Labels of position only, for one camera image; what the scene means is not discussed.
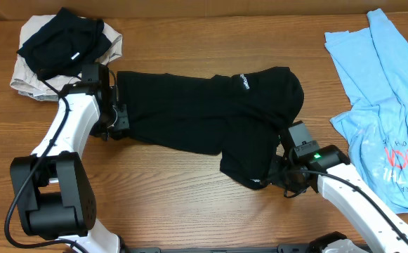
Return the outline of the black polo shirt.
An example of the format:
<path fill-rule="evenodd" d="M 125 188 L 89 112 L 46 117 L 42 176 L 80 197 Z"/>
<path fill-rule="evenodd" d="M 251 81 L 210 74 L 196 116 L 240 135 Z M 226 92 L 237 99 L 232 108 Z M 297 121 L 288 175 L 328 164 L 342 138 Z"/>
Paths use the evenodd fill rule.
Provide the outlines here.
<path fill-rule="evenodd" d="M 129 120 L 121 137 L 221 155 L 220 171 L 252 190 L 265 187 L 279 132 L 304 101 L 288 67 L 210 79 L 121 71 L 117 86 Z"/>

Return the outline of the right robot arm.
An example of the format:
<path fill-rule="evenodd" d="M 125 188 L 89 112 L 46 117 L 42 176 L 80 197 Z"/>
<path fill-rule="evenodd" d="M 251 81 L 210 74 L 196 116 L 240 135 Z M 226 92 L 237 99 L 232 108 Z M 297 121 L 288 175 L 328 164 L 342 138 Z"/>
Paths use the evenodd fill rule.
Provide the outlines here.
<path fill-rule="evenodd" d="M 369 188 L 335 145 L 320 147 L 302 121 L 279 131 L 284 156 L 270 168 L 267 183 L 293 198 L 313 189 L 335 206 L 362 236 L 355 245 L 333 232 L 312 241 L 309 252 L 408 252 L 408 224 Z"/>

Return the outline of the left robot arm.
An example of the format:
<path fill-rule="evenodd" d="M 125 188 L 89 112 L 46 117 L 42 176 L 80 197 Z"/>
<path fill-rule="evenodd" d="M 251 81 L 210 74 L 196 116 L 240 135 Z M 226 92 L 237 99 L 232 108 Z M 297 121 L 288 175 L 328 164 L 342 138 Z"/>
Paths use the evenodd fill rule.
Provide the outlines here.
<path fill-rule="evenodd" d="M 121 236 L 97 217 L 96 197 L 81 157 L 89 136 L 118 138 L 129 129 L 115 74 L 106 65 L 82 67 L 79 81 L 57 93 L 58 112 L 31 155 L 15 158 L 10 175 L 15 197 L 4 221 L 14 247 L 65 244 L 75 252 L 127 252 Z"/>

